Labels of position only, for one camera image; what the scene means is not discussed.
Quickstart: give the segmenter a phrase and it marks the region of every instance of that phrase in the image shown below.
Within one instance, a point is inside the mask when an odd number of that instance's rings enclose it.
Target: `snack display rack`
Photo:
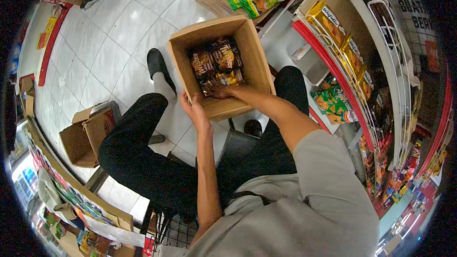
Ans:
[[[294,22],[292,26],[312,46],[328,66],[331,73],[336,77],[336,80],[345,92],[351,106],[354,108],[360,126],[367,139],[369,150],[379,153],[378,134],[374,126],[372,114],[368,109],[363,90],[357,82],[357,76],[352,70],[350,70],[350,73],[347,73],[343,61],[341,60],[346,60],[345,56],[336,46],[332,37],[320,25],[320,22],[318,22],[314,16],[305,16],[301,14],[300,11],[297,11],[297,16],[300,18],[300,21]],[[316,25],[320,26],[320,30],[315,28],[309,20],[312,20]]]
[[[412,67],[411,52],[401,30],[395,23],[396,20],[391,9],[383,0],[369,1],[367,4],[363,0],[350,0],[362,20],[367,25],[368,31],[373,38],[379,52],[382,64],[389,84],[392,99],[393,122],[394,122],[394,156],[392,161],[393,168],[401,169],[407,156],[408,142],[411,137],[411,81],[412,70],[408,71],[408,64]],[[393,26],[384,22],[378,22],[374,14],[374,7],[380,6],[389,16]],[[389,44],[386,34],[390,37],[393,44]]]

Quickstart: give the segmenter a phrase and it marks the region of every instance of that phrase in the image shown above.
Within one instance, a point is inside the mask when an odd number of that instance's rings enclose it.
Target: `gold wafer package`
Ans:
[[[341,22],[336,18],[335,14],[330,10],[325,1],[317,1],[309,10],[307,15],[313,15],[319,23],[326,29],[332,37],[336,46],[340,48],[346,40],[346,30],[341,25]],[[314,20],[308,18],[316,27],[320,27]]]
[[[340,58],[343,62],[343,65],[346,68],[348,74],[351,74],[351,70],[354,72],[355,78],[359,78],[360,73],[365,71],[365,66],[363,62],[363,57],[360,54],[359,48],[357,47],[356,42],[352,36],[348,36],[347,40],[341,46],[341,52],[346,58]]]

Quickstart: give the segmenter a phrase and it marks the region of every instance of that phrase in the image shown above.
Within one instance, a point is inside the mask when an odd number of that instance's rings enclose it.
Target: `leg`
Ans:
[[[161,94],[140,97],[101,144],[100,166],[158,207],[196,214],[197,170],[147,146],[167,105]]]

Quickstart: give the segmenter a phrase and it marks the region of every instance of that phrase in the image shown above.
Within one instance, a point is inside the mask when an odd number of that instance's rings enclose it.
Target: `open cardboard box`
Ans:
[[[243,8],[238,8],[236,11],[233,11],[230,4],[227,0],[195,0],[197,3],[203,5],[206,9],[213,12],[218,17],[224,17],[227,15],[247,15],[247,12]],[[271,11],[275,9],[274,7],[265,11],[260,16],[253,19],[255,25],[260,23],[264,18],[270,14]]]
[[[98,165],[98,148],[114,127],[111,109],[91,113],[90,107],[76,113],[71,125],[60,131],[60,139],[72,165],[95,168]]]
[[[187,51],[197,44],[205,44],[211,39],[225,35],[235,37],[243,61],[241,71],[246,84],[266,94],[276,95],[270,69],[255,26],[252,20],[247,19],[244,15],[239,15],[200,22],[171,35],[168,42],[169,53],[190,100],[195,93],[199,93],[201,90]],[[203,102],[203,109],[209,119],[213,121],[228,119],[253,110],[251,106],[235,98],[207,98]]]

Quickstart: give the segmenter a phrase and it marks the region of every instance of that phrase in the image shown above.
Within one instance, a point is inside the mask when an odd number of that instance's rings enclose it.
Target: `store shelf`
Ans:
[[[306,21],[306,19],[302,19],[302,21],[296,21],[292,23],[292,26],[312,46],[319,57],[328,66],[332,75],[336,77],[336,80],[345,92],[349,103],[356,113],[360,126],[363,129],[363,133],[367,138],[369,150],[374,151],[375,148],[379,149],[378,138],[373,125],[373,119],[371,118],[371,114],[368,112],[367,104],[363,98],[362,90],[354,89],[349,83],[352,79],[346,75],[342,62],[339,58],[336,57],[332,50],[332,47],[335,46],[333,40],[328,34],[318,33],[318,30],[314,29],[311,24],[306,25],[306,23],[303,21]]]
[[[411,90],[410,85],[412,73],[408,71],[407,62],[410,61],[407,55],[411,57],[409,47],[404,40],[401,30],[397,28],[391,10],[382,0],[374,0],[365,4],[363,0],[350,0],[360,14],[363,22],[366,24],[368,31],[376,45],[392,99],[393,123],[394,123],[394,153],[391,168],[401,168],[406,158],[406,150],[411,137]],[[371,9],[375,5],[381,5],[393,22],[393,28],[381,27],[387,26],[386,21],[380,24],[377,22]],[[389,34],[394,44],[388,44],[383,33]]]

